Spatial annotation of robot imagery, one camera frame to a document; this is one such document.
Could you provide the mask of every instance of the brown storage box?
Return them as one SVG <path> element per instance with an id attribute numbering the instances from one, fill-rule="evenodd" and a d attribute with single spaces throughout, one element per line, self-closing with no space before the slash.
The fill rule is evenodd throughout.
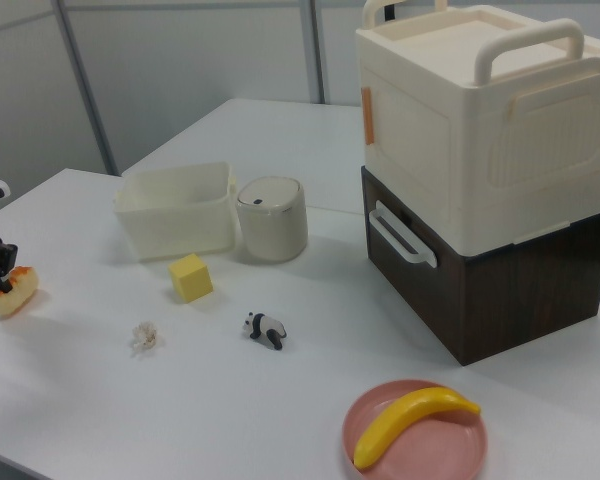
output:
<path id="1" fill-rule="evenodd" d="M 362 181 L 369 258 L 462 365 L 598 313 L 600 214 L 463 257 L 364 167 Z M 405 261 L 369 224 L 378 200 L 433 251 L 435 268 Z"/>

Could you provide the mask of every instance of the plate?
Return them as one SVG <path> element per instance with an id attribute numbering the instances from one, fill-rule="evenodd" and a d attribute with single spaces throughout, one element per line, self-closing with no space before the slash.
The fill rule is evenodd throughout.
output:
<path id="1" fill-rule="evenodd" d="M 357 478 L 470 480 L 478 474 L 487 454 L 487 431 L 481 416 L 460 410 L 430 415 L 409 426 L 372 467 L 359 471 L 353 465 L 358 439 L 391 402 L 414 390 L 442 386 L 398 380 L 379 385 L 355 401 L 344 419 L 342 446 Z"/>

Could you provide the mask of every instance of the banana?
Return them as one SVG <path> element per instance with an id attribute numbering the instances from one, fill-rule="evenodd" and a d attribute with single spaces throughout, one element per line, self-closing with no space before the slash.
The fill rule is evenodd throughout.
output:
<path id="1" fill-rule="evenodd" d="M 480 414 L 480 406 L 446 387 L 415 390 L 395 400 L 364 431 L 353 454 L 358 470 L 373 465 L 411 424 L 427 415 L 449 410 Z"/>

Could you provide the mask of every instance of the toy food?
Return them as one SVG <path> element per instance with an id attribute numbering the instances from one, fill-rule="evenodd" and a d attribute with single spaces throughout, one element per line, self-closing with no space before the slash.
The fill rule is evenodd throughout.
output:
<path id="1" fill-rule="evenodd" d="M 245 331 L 249 333 L 249 337 L 256 340 L 264 332 L 269 341 L 273 344 L 276 350 L 282 350 L 282 338 L 287 338 L 287 331 L 284 325 L 275 318 L 268 317 L 264 313 L 249 312 L 249 316 L 244 321 Z"/>
<path id="2" fill-rule="evenodd" d="M 148 350 L 156 344 L 158 331 L 153 323 L 142 322 L 133 329 L 133 337 L 136 340 L 133 344 L 134 349 Z"/>
<path id="3" fill-rule="evenodd" d="M 35 293 L 38 275 L 33 267 L 16 267 L 9 274 L 13 287 L 9 292 L 0 291 L 0 315 L 11 315 Z"/>
<path id="4" fill-rule="evenodd" d="M 359 470 L 372 466 L 409 425 L 449 410 L 479 414 L 480 406 L 446 387 L 422 388 L 398 398 L 364 431 L 356 444 L 353 464 Z"/>

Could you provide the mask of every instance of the panda figurine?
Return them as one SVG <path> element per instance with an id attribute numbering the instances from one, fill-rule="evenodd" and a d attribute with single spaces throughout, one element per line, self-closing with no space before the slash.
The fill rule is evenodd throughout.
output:
<path id="1" fill-rule="evenodd" d="M 269 341 L 276 350 L 282 350 L 280 339 L 287 337 L 284 325 L 278 320 L 266 316 L 264 313 L 249 312 L 249 316 L 244 321 L 244 329 L 249 333 L 249 337 L 256 340 L 264 332 Z"/>

